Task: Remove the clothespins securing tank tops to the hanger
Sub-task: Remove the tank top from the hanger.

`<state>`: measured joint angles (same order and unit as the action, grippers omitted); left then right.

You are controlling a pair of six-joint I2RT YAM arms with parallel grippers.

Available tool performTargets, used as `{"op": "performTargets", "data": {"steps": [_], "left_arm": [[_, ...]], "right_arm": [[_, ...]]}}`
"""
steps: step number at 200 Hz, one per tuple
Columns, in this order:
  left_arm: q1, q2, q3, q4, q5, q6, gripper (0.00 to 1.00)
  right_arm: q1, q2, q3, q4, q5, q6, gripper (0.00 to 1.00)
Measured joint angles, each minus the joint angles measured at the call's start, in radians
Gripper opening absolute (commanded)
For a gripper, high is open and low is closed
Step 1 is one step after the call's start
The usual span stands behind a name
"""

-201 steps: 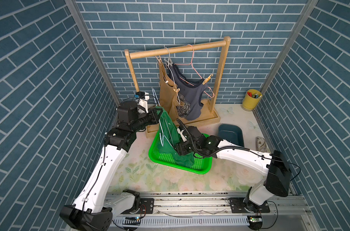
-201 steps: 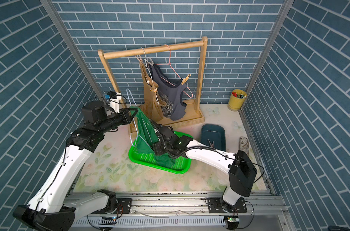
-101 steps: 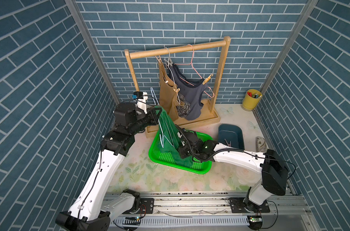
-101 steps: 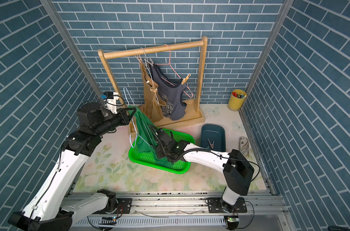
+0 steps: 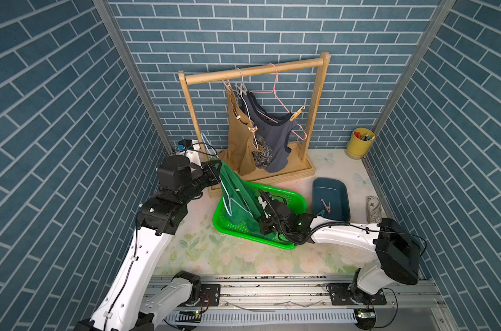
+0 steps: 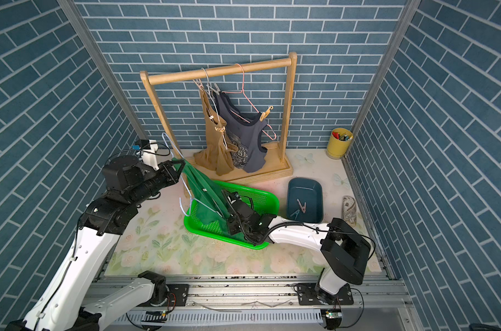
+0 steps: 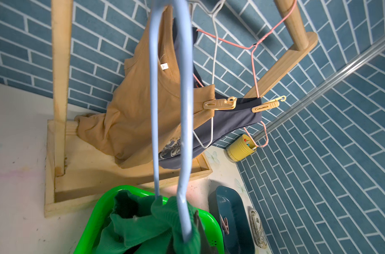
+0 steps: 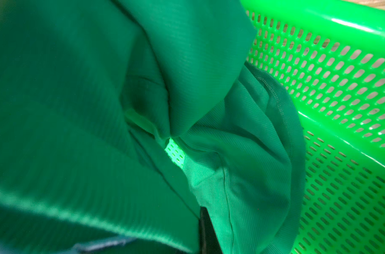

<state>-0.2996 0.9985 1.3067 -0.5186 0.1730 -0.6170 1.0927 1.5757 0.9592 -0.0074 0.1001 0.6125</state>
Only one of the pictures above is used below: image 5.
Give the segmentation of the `green tank top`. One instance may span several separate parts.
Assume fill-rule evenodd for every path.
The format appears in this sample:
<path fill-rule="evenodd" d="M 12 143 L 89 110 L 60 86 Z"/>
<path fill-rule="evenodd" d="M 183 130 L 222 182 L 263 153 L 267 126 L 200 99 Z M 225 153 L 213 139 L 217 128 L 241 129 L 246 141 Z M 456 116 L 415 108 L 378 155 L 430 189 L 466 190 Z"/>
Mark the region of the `green tank top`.
<path fill-rule="evenodd" d="M 257 193 L 224 161 L 220 178 L 222 205 L 219 206 L 219 216 L 216 217 L 217 227 L 238 237 L 244 234 L 274 241 L 274 233 L 263 234 L 261 231 L 259 219 L 264 217 L 264 210 Z"/>

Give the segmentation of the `light blue wire hanger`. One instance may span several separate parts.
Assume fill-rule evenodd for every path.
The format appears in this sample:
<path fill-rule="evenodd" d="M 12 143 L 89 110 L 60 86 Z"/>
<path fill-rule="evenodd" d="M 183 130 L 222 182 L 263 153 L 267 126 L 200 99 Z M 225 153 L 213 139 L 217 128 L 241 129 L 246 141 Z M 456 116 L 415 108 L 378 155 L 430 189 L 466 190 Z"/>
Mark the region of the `light blue wire hanger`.
<path fill-rule="evenodd" d="M 227 213 L 227 219 L 234 225 L 244 221 L 257 220 L 260 218 L 261 212 L 252 190 L 226 162 L 222 162 L 221 200 Z"/>

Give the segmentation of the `pink clothespin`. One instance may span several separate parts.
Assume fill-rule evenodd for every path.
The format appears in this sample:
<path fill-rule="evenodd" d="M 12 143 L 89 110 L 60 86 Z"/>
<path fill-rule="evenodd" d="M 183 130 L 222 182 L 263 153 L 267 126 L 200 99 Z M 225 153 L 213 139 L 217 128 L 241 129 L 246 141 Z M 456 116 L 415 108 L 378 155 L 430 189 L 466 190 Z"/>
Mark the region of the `pink clothespin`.
<path fill-rule="evenodd" d="M 331 213 L 331 203 L 326 203 L 324 199 L 321 199 L 321 202 L 323 204 L 324 210 L 326 213 L 330 214 Z"/>

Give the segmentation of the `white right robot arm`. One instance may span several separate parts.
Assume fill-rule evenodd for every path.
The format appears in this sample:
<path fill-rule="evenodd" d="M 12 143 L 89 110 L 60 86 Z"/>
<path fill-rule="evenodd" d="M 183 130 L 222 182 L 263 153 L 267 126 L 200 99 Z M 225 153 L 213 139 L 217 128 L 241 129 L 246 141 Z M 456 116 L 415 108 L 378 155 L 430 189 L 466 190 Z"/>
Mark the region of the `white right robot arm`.
<path fill-rule="evenodd" d="M 350 299 L 356 304 L 369 305 L 389 284 L 418 283 L 422 248 L 395 220 L 383 218 L 379 223 L 367 224 L 331 221 L 310 213 L 297 214 L 284 199 L 274 199 L 261 189 L 258 193 L 258 202 L 264 210 L 259 219 L 263 234 L 277 232 L 281 239 L 294 245 L 335 244 L 373 256 L 355 272 L 347 287 Z"/>

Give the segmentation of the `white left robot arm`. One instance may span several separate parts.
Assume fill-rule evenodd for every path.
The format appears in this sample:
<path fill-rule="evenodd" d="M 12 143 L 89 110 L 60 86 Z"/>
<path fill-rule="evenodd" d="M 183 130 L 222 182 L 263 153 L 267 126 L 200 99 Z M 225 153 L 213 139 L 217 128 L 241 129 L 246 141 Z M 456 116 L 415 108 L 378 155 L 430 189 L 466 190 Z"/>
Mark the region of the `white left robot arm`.
<path fill-rule="evenodd" d="M 76 330 L 154 330 L 181 304 L 195 304 L 199 276 L 181 271 L 148 301 L 144 293 L 157 262 L 188 214 L 188 204 L 221 182 L 218 159 L 195 164 L 182 154 L 166 157 L 157 168 L 159 186 L 141 207 L 135 234 L 114 282 L 98 309 Z"/>

